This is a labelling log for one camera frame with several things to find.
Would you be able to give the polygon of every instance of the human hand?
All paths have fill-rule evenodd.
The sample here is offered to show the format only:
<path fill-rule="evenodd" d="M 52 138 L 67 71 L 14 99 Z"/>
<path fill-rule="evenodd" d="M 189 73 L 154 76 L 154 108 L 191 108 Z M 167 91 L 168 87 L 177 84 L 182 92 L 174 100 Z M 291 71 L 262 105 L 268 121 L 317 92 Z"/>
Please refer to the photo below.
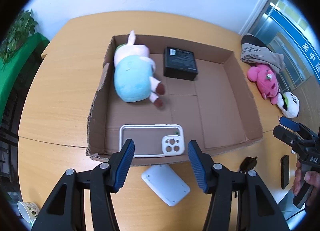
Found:
<path fill-rule="evenodd" d="M 292 192 L 295 196 L 299 193 L 299 191 L 301 189 L 301 184 L 300 184 L 300 180 L 302 177 L 301 163 L 297 162 L 296 167 L 297 167 L 297 170 L 295 172 L 295 179 L 293 181 L 293 188 L 292 188 Z M 316 198 L 318 191 L 320 190 L 320 173 L 318 173 L 316 171 L 308 171 L 308 172 L 306 172 L 306 174 L 304 176 L 304 180 L 308 184 L 314 186 L 314 188 L 310 194 L 310 197 L 306 201 L 306 205 L 310 206 L 312 204 L 313 200 Z"/>

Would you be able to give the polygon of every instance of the potted plant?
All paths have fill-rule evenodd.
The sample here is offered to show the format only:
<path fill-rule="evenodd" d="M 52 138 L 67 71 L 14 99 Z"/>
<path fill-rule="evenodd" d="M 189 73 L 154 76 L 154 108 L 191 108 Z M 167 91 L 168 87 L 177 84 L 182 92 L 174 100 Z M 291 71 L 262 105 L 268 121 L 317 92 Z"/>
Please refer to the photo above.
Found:
<path fill-rule="evenodd" d="M 29 35 L 35 33 L 36 25 L 38 23 L 31 17 L 31 10 L 20 11 L 0 46 L 0 59 L 4 64 L 10 61 Z"/>

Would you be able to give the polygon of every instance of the brown plush foot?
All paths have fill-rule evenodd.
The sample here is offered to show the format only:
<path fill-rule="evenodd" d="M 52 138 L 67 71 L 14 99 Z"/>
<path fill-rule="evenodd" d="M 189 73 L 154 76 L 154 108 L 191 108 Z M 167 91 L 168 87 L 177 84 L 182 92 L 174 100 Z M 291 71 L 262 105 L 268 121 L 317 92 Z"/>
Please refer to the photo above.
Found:
<path fill-rule="evenodd" d="M 163 102 L 161 101 L 160 98 L 158 98 L 157 100 L 155 100 L 155 102 L 153 103 L 157 108 L 160 108 L 163 105 Z"/>
<path fill-rule="evenodd" d="M 165 89 L 164 89 L 164 84 L 159 83 L 157 88 L 156 88 L 156 93 L 159 95 L 164 95 L 165 94 Z"/>

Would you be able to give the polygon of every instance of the panda plush toy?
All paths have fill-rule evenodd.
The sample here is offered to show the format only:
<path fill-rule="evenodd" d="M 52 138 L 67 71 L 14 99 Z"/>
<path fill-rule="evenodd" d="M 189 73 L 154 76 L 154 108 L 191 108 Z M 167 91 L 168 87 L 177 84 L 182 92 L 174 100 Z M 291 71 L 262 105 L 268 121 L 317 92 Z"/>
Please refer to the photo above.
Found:
<path fill-rule="evenodd" d="M 295 118 L 299 113 L 299 99 L 291 92 L 278 93 L 277 106 L 287 118 Z"/>

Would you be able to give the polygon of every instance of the gray cloth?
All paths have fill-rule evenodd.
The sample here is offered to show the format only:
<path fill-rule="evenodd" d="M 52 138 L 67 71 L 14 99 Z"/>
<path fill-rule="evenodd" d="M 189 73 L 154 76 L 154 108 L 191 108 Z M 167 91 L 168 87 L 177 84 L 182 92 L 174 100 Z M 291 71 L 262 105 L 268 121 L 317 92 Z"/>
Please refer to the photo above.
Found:
<path fill-rule="evenodd" d="M 270 65 L 277 74 L 285 68 L 282 54 L 273 53 L 267 47 L 260 47 L 250 43 L 242 44 L 241 60 L 246 63 Z"/>

